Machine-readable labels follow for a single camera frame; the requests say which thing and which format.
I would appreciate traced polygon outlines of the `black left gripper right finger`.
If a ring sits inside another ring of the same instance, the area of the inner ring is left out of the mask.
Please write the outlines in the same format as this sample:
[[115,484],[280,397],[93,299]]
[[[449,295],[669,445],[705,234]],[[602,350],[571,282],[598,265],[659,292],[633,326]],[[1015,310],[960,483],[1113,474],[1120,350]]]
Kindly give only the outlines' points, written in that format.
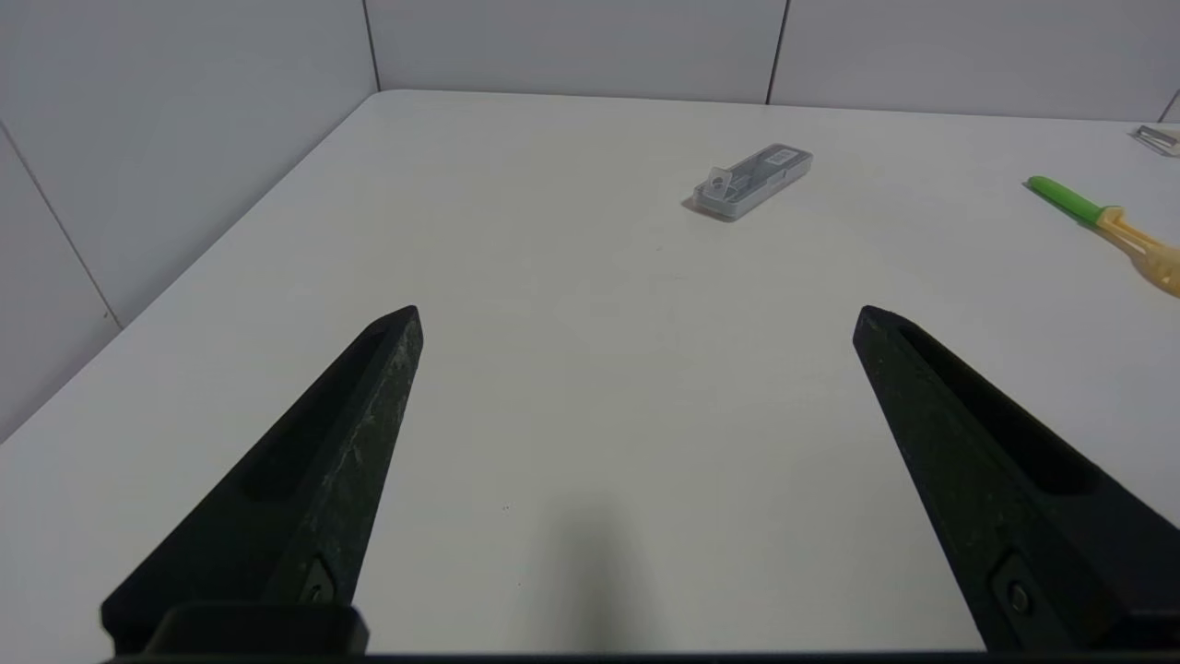
[[853,346],[986,650],[1176,651],[1176,526],[914,321]]

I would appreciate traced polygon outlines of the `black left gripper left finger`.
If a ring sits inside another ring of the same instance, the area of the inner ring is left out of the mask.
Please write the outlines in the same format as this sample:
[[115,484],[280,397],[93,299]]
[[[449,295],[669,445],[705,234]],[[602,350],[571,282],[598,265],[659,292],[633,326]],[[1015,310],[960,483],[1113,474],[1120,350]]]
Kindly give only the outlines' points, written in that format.
[[101,601],[117,656],[353,656],[353,606],[417,377],[417,305],[366,326]]

